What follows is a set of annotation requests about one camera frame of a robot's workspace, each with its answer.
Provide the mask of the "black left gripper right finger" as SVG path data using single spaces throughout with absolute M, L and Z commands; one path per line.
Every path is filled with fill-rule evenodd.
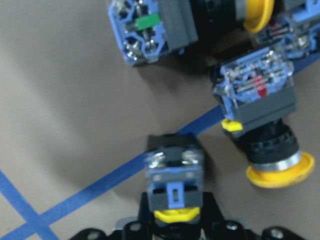
M 203 193 L 200 225 L 207 240 L 299 240 L 300 235 L 282 226 L 265 228 L 260 234 L 236 220 L 225 219 L 211 192 Z

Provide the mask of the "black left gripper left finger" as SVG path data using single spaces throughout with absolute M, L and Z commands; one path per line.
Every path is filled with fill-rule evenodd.
M 120 225 L 115 227 L 110 234 L 106 234 L 101 229 L 90 227 L 79 231 L 70 240 L 152 240 L 150 217 L 147 193 L 143 192 L 136 218 L 120 220 Z

